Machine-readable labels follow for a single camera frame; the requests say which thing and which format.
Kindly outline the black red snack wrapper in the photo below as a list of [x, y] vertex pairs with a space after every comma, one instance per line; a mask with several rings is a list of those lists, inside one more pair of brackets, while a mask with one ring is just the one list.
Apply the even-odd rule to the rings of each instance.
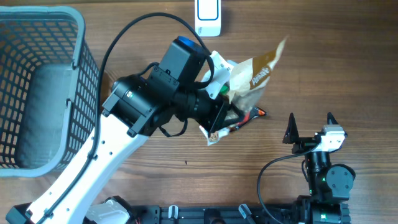
[[246, 116], [244, 117], [244, 119], [241, 122], [238, 122], [238, 123], [232, 125], [231, 127], [229, 127], [229, 131], [230, 132], [237, 131], [238, 129], [242, 128], [243, 126], [248, 124], [253, 119], [258, 118], [258, 117], [267, 116], [267, 115], [268, 115], [268, 113], [265, 110], [263, 110], [260, 107], [254, 106], [251, 109], [251, 111], [246, 114]]

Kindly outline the green lid jar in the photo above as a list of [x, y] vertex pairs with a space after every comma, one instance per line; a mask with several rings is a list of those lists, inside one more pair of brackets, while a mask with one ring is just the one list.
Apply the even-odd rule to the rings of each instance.
[[221, 87], [220, 93], [221, 93], [222, 95], [225, 95], [225, 94], [227, 94], [227, 92], [229, 92], [229, 86], [228, 86], [228, 85], [223, 85], [223, 86]]

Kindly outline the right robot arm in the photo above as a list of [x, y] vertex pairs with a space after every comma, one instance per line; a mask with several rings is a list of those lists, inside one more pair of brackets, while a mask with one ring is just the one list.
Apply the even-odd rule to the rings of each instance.
[[344, 164], [333, 165], [330, 154], [342, 148], [348, 136], [331, 113], [322, 130], [313, 137], [301, 137], [295, 117], [289, 122], [283, 143], [292, 144], [292, 154], [304, 155], [310, 195], [299, 196], [284, 218], [285, 223], [343, 223], [351, 222], [349, 192], [353, 188], [355, 171]]

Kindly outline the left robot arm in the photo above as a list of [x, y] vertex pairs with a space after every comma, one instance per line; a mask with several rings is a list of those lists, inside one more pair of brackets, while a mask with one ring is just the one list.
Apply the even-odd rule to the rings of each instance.
[[125, 203], [94, 199], [122, 162], [156, 129], [176, 116], [196, 120], [208, 133], [222, 129], [228, 101], [215, 88], [214, 52], [176, 38], [149, 78], [119, 79], [96, 116], [94, 130], [55, 183], [37, 200], [13, 206], [9, 223], [129, 223]]

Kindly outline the white long pouch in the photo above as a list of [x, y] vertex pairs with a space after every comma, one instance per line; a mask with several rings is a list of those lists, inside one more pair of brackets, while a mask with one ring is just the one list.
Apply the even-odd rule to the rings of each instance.
[[274, 50], [260, 56], [247, 59], [231, 71], [229, 91], [226, 96], [229, 102], [246, 115], [260, 100], [271, 73], [280, 60], [288, 37], [285, 36]]

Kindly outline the grey plastic mesh basket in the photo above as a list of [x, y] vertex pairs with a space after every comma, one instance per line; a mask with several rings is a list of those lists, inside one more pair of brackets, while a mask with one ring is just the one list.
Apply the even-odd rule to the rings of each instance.
[[66, 168], [95, 125], [98, 72], [76, 9], [1, 8], [1, 177]]

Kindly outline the white barcode scanner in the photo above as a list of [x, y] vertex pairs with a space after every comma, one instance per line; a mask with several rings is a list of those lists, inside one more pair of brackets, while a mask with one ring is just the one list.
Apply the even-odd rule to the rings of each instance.
[[200, 37], [221, 34], [221, 0], [195, 0], [195, 32]]

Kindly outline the red snack packet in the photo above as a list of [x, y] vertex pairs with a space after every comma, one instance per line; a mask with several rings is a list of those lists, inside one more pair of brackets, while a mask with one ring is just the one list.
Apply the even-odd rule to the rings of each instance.
[[209, 132], [203, 126], [199, 126], [199, 129], [206, 137], [207, 146], [218, 143], [221, 138], [227, 136], [230, 133], [229, 128], [223, 128], [211, 134], [209, 134]]

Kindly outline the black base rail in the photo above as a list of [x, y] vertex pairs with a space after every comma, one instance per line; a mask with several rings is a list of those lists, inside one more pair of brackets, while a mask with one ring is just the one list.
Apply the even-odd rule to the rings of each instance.
[[111, 199], [92, 206], [83, 223], [339, 223], [350, 224], [346, 204], [340, 205], [268, 205], [272, 217], [261, 207], [169, 207], [131, 206]]

